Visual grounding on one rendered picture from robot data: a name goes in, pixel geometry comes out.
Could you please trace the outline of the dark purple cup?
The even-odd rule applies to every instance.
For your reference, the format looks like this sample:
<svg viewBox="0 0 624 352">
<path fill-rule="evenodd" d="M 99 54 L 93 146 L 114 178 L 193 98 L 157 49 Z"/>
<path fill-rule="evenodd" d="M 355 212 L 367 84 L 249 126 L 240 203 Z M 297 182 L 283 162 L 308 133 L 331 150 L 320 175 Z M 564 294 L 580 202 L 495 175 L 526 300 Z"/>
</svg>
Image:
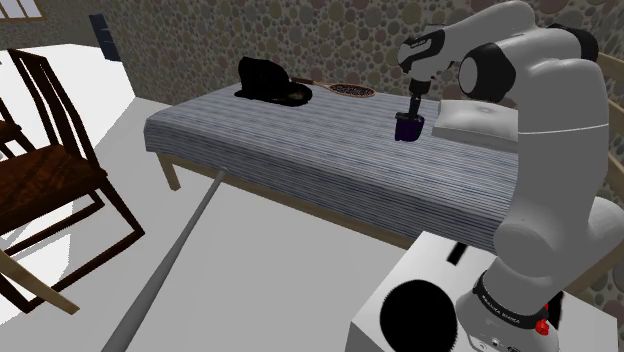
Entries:
<svg viewBox="0 0 624 352">
<path fill-rule="evenodd" d="M 417 115 L 416 117 L 396 117 L 394 139 L 396 141 L 414 142 L 423 130 L 425 119 Z"/>
</svg>

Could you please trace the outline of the white pillow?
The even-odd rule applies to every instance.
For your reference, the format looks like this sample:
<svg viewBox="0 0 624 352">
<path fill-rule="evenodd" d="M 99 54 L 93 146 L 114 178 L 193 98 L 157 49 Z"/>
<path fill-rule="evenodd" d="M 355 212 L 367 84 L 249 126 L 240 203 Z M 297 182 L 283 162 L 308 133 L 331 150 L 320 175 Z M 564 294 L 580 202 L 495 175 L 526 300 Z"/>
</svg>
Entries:
<svg viewBox="0 0 624 352">
<path fill-rule="evenodd" d="M 432 135 L 446 140 L 516 153 L 518 112 L 474 100 L 442 100 Z"/>
</svg>

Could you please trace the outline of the black hat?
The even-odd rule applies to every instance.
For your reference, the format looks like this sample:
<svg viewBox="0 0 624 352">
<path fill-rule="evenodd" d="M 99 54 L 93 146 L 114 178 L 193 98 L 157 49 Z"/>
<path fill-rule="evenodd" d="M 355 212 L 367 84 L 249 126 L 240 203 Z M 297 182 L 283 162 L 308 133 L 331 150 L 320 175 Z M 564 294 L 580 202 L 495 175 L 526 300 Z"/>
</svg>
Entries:
<svg viewBox="0 0 624 352">
<path fill-rule="evenodd" d="M 236 97 L 299 107 L 307 104 L 313 92 L 304 84 L 293 82 L 284 68 L 270 60 L 244 56 L 238 64 L 241 89 Z"/>
</svg>

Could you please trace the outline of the dark blue wall panel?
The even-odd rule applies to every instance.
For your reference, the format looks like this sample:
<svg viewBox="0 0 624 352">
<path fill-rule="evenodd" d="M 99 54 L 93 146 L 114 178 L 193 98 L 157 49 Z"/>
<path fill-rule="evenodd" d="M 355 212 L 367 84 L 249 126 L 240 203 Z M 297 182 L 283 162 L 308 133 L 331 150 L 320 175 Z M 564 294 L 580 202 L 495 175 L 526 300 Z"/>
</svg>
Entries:
<svg viewBox="0 0 624 352">
<path fill-rule="evenodd" d="M 101 13 L 92 14 L 89 16 L 89 19 L 104 58 L 110 61 L 120 62 L 120 55 L 104 16 Z"/>
</svg>

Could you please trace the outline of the light wooden beam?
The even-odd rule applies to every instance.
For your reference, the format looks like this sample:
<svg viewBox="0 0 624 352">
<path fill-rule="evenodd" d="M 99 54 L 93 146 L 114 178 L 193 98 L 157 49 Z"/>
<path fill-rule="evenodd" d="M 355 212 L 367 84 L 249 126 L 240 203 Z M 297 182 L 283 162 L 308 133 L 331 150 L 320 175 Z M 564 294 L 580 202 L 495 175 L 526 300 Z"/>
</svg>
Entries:
<svg viewBox="0 0 624 352">
<path fill-rule="evenodd" d="M 11 280 L 36 295 L 38 298 L 42 298 L 70 315 L 75 314 L 79 310 L 77 305 L 39 280 L 1 249 L 0 273 L 9 277 Z"/>
</svg>

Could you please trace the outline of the dark wooden chair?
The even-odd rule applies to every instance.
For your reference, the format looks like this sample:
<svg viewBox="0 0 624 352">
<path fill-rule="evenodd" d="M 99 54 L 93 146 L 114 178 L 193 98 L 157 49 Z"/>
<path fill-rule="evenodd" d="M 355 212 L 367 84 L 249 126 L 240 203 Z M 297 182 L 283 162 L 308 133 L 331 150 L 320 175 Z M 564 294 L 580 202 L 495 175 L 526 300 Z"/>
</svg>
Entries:
<svg viewBox="0 0 624 352">
<path fill-rule="evenodd" d="M 34 151 L 34 145 L 22 132 L 22 128 L 14 121 L 4 101 L 0 98 L 0 152 L 8 158 L 14 154 L 6 146 L 8 142 L 16 141 L 26 152 Z"/>
<path fill-rule="evenodd" d="M 119 242 L 49 286 L 60 294 L 63 289 L 130 247 L 145 231 L 100 166 L 82 119 L 48 60 L 17 49 L 10 49 L 8 54 L 33 98 L 49 144 L 0 162 L 0 235 L 83 196 L 90 197 L 93 203 L 1 250 L 14 259 L 15 254 L 93 215 L 104 206 L 99 193 L 110 201 L 132 228 L 132 232 Z M 2 273 L 0 295 L 24 313 L 47 302 Z"/>
</svg>

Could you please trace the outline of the brown tennis racket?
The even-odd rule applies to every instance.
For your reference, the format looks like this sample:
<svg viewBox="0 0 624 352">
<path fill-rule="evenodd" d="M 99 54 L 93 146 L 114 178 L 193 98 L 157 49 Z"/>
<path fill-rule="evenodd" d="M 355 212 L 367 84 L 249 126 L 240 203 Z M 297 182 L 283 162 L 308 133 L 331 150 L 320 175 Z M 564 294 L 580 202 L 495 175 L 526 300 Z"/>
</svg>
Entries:
<svg viewBox="0 0 624 352">
<path fill-rule="evenodd" d="M 291 80 L 296 83 L 309 84 L 318 87 L 322 87 L 332 93 L 353 97 L 353 98 L 369 98 L 373 97 L 376 94 L 376 91 L 372 88 L 350 84 L 350 83 L 325 83 L 325 82 L 317 82 L 311 79 L 304 79 L 298 77 L 292 77 Z"/>
</svg>

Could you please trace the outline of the grey baseball bat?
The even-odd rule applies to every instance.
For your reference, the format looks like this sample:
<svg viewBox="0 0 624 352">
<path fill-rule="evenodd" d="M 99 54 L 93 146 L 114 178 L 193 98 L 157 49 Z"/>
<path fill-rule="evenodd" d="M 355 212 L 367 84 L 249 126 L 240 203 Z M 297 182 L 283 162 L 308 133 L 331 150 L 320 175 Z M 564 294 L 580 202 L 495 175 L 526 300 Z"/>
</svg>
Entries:
<svg viewBox="0 0 624 352">
<path fill-rule="evenodd" d="M 226 168 L 221 168 L 217 172 L 214 181 L 180 235 L 137 295 L 132 305 L 126 311 L 100 352 L 126 352 L 166 281 L 186 241 L 228 173 L 229 171 Z"/>
</svg>

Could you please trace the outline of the window with wooden frame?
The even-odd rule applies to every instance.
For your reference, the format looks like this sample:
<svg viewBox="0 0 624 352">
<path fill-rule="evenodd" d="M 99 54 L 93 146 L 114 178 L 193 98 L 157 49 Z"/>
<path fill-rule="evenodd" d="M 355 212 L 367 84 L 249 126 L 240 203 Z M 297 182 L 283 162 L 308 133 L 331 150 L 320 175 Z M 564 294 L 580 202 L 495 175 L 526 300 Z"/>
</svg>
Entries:
<svg viewBox="0 0 624 352">
<path fill-rule="evenodd" d="M 38 0 L 0 0 L 0 22 L 45 20 Z"/>
</svg>

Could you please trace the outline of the bed with striped grey cover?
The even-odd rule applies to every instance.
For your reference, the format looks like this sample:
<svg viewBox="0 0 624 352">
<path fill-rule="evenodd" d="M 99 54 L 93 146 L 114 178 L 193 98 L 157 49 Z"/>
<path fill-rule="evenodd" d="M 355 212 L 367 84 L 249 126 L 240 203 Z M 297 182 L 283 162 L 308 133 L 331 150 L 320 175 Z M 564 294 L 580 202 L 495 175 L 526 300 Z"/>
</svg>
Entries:
<svg viewBox="0 0 624 352">
<path fill-rule="evenodd" d="M 286 107 L 237 96 L 229 86 L 150 116 L 146 149 L 167 182 L 177 168 L 227 182 L 400 248 L 428 231 L 491 250 L 515 187 L 511 153 L 432 135 L 436 102 L 423 102 L 414 142 L 394 137 L 404 96 L 348 98 L 315 88 Z"/>
</svg>

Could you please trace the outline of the white robot stand black spot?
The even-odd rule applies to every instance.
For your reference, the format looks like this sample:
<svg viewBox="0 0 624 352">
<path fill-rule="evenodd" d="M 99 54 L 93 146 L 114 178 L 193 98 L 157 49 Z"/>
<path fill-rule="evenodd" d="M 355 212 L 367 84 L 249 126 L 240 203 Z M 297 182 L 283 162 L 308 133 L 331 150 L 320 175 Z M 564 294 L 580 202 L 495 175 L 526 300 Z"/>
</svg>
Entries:
<svg viewBox="0 0 624 352">
<path fill-rule="evenodd" d="M 394 352 L 383 336 L 380 312 L 396 286 L 422 280 L 456 301 L 472 288 L 495 259 L 487 251 L 444 237 L 422 233 L 352 319 L 345 352 Z M 557 332 L 560 352 L 619 352 L 616 318 L 564 293 Z"/>
</svg>

